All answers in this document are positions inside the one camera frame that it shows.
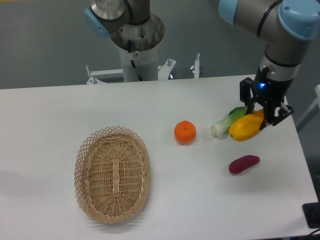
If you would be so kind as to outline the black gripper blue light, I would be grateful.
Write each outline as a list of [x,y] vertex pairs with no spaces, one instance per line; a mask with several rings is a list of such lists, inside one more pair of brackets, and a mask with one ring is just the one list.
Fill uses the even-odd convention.
[[245,115],[252,114],[255,104],[263,106],[263,120],[259,127],[276,126],[289,117],[294,109],[284,104],[284,97],[293,81],[293,78],[275,80],[269,78],[270,68],[258,68],[254,80],[247,77],[239,83],[240,101],[246,107]]

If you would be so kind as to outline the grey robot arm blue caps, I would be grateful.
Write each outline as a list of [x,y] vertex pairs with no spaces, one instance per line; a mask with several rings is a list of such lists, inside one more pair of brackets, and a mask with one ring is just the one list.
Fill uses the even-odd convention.
[[[233,26],[266,42],[254,79],[240,82],[240,100],[251,114],[263,108],[260,129],[275,126],[293,113],[284,103],[310,43],[320,27],[315,0],[221,0],[218,13]],[[157,47],[164,38],[163,22],[147,0],[93,0],[83,12],[88,26],[119,49],[126,82],[154,81],[158,75]]]

